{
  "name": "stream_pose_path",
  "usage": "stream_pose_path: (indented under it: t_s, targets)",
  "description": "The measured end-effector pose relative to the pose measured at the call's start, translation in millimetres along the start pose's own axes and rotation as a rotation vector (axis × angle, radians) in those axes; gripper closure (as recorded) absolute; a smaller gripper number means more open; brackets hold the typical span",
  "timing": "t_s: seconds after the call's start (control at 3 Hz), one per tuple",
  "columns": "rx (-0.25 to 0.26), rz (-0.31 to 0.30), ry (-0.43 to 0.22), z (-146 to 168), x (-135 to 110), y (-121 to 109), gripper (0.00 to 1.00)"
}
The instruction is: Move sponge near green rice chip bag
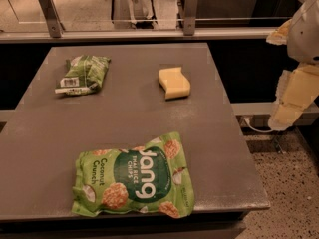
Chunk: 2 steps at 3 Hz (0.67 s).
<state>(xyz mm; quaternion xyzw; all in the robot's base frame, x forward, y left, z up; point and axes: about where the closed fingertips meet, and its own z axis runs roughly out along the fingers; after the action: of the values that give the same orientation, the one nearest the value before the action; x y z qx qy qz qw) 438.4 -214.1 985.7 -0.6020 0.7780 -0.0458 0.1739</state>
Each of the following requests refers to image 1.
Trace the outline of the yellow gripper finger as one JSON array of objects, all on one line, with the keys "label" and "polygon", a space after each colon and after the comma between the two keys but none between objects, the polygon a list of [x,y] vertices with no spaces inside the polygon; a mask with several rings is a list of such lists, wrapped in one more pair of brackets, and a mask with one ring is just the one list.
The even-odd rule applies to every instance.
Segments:
[{"label": "yellow gripper finger", "polygon": [[300,63],[292,72],[284,70],[275,96],[268,126],[272,130],[285,131],[319,96],[319,67]]},{"label": "yellow gripper finger", "polygon": [[278,27],[275,31],[271,32],[267,36],[266,42],[277,46],[286,45],[291,22],[292,20],[289,19],[286,22],[284,22],[280,27]]}]

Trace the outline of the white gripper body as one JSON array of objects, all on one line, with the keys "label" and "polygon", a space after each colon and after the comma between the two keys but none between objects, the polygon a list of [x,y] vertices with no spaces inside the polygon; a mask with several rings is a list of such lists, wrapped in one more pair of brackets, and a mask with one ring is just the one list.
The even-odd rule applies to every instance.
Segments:
[{"label": "white gripper body", "polygon": [[319,63],[319,0],[306,0],[294,14],[287,39],[288,56],[302,63]]}]

